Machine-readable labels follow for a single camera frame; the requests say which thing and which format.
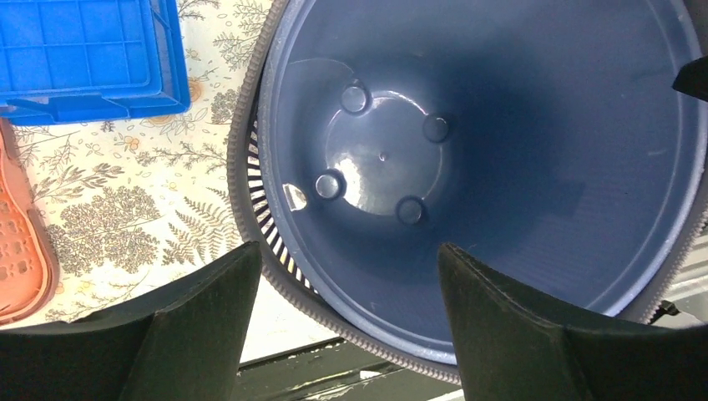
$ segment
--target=blue plastic basket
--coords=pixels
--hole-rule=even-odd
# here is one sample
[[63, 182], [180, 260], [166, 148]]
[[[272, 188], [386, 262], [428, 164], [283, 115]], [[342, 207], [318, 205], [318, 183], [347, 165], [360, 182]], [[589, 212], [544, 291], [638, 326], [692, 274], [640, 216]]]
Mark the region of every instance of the blue plastic basket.
[[0, 0], [0, 117], [49, 125], [189, 106], [174, 0]]

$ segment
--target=orange tray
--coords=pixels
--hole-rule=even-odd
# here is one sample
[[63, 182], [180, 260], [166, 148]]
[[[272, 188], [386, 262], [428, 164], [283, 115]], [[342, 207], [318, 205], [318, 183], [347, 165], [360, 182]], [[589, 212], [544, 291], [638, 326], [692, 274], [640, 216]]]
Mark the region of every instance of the orange tray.
[[10, 124], [0, 119], [0, 325], [36, 312], [53, 296], [58, 263], [32, 203]]

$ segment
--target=round bump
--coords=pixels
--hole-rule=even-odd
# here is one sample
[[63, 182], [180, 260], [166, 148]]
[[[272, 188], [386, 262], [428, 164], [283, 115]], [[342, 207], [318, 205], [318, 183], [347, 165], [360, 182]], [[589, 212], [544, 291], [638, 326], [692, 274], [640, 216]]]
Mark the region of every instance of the round bump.
[[422, 202], [416, 198], [406, 198], [401, 200], [396, 211], [398, 220], [403, 224], [412, 226], [422, 220]]
[[324, 199], [335, 199], [341, 193], [341, 183], [334, 174], [325, 173], [315, 181], [315, 190]]
[[367, 90], [361, 86], [348, 86], [341, 94], [341, 106], [349, 113], [360, 113], [368, 103]]
[[422, 124], [422, 132], [431, 142], [443, 142], [448, 137], [450, 125], [439, 115], [429, 115]]

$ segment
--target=blue bucket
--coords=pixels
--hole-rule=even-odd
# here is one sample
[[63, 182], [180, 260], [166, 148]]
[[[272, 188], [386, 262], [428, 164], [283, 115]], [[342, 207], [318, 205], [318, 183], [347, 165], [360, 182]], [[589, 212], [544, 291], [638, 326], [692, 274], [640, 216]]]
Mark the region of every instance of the blue bucket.
[[292, 0], [258, 150], [276, 226], [325, 301], [455, 364], [438, 247], [620, 315], [665, 268], [705, 163], [680, 1]]

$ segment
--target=floral print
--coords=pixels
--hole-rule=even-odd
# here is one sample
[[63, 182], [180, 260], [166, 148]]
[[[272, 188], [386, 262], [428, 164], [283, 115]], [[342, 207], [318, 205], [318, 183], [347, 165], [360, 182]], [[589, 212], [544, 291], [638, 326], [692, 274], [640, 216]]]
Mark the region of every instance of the floral print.
[[[192, 102], [187, 112], [16, 128], [60, 283], [42, 310], [2, 328], [72, 321], [176, 280], [241, 243], [226, 189], [227, 135], [271, 4], [177, 4]], [[333, 337], [266, 282], [253, 316], [244, 359]]]

